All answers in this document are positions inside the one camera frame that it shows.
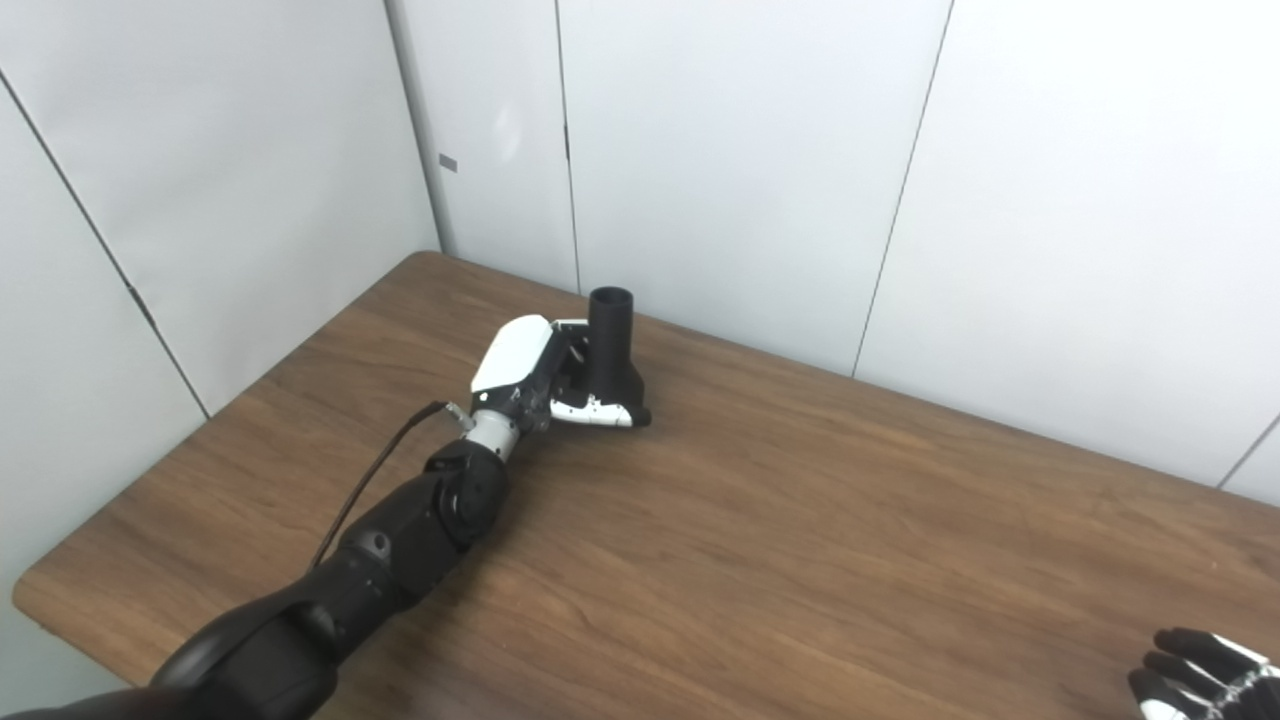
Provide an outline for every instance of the white fingertip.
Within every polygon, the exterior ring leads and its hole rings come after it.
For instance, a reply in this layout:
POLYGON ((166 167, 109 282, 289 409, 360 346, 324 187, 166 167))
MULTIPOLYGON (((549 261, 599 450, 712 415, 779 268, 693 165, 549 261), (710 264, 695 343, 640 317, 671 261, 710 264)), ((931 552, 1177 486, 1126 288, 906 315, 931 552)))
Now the white fingertip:
POLYGON ((1181 710, 1158 700, 1144 700, 1138 708, 1147 720, 1190 720, 1181 710))
POLYGON ((1252 660, 1253 662, 1256 662, 1258 665, 1268 665, 1271 662, 1271 660, 1268 660, 1267 656, 1260 655, 1257 652, 1253 652, 1252 650, 1244 647, 1240 643, 1231 642, 1231 641, 1224 638, 1222 635, 1219 635, 1217 633, 1211 633, 1211 634, 1213 635, 1213 638, 1217 639, 1217 642, 1220 642, 1224 646, 1234 650, 1235 652, 1239 652, 1240 655, 1248 657, 1249 660, 1252 660))
POLYGON ((631 413, 621 405, 602 405, 591 396, 585 407, 573 407, 558 400, 550 402, 552 418, 564 423, 577 423, 580 425, 608 425, 612 428, 630 428, 631 413))

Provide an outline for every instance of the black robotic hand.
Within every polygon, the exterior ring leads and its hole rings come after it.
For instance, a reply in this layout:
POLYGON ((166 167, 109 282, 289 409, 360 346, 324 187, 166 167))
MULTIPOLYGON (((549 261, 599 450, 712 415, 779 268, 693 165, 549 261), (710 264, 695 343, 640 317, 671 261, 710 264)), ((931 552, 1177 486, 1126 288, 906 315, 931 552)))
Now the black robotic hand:
POLYGON ((1280 720, 1280 670, 1203 630, 1160 630, 1129 687, 1146 720, 1280 720))

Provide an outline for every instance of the robotic arm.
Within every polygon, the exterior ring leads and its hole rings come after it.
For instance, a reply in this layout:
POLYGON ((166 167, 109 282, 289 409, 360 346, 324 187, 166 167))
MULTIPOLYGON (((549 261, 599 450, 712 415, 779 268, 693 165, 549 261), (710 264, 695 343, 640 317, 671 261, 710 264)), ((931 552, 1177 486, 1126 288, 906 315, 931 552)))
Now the robotic arm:
POLYGON ((471 380, 471 411, 451 407, 463 436, 356 519, 326 560, 205 625, 148 687, 9 720, 311 717, 333 694, 338 665, 426 597, 489 532, 521 437, 552 420, 649 424, 631 320, 631 293, 605 287, 591 292, 588 320, 507 323, 471 380))

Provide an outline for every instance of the robot finger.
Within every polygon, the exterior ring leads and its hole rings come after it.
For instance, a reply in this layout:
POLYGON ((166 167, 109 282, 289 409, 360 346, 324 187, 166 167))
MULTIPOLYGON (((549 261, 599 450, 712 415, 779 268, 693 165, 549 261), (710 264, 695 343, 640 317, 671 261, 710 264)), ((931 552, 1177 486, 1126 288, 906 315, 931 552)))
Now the robot finger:
POLYGON ((1210 715, 1204 705, 1175 691, 1148 667, 1129 673, 1129 689, 1146 720, 1206 720, 1210 715))
POLYGON ((1252 689, 1257 694, 1258 705, 1266 708, 1267 716, 1280 720, 1280 678, 1258 678, 1252 689))
POLYGON ((1240 692, 1239 703, 1249 720, 1280 720, 1280 693, 1275 678, 1258 678, 1240 692))
POLYGON ((1142 659, 1143 667, 1160 673, 1169 680, 1176 680, 1193 693, 1212 700, 1219 696, 1226 685, 1210 675, 1199 665, 1183 657, 1175 657, 1165 652, 1151 651, 1142 659))
POLYGON ((1155 641, 1160 650, 1190 660, 1221 683, 1231 683, 1270 662, 1263 655, 1203 630, 1160 630, 1155 641))
POLYGON ((1240 714, 1245 720, 1280 720, 1280 715, 1272 714, 1267 703, 1263 701, 1263 694, 1267 691, 1258 687, 1257 684, 1249 685, 1240 692, 1235 701, 1239 706, 1240 714))

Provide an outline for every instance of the robotic hand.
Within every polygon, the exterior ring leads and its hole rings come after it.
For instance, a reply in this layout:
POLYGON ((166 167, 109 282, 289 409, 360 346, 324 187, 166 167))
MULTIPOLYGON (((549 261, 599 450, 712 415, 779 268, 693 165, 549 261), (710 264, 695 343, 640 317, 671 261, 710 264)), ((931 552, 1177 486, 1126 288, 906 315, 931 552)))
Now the robotic hand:
POLYGON ((1155 642, 1158 651, 1129 673, 1146 720, 1280 720, 1280 671, 1267 657, 1185 628, 1160 630, 1155 642))
MULTIPOLYGON (((506 461, 552 420, 648 425, 631 364, 631 293, 591 292, 588 320, 526 315, 498 331, 471 380, 471 411, 448 407, 460 439, 421 475, 328 541, 297 582, 236 607, 191 637, 146 688, 8 720, 306 720, 333 694, 338 665, 390 616, 417 605, 493 525, 507 496, 506 461)), ((340 518, 355 497, 348 498, 340 518)))

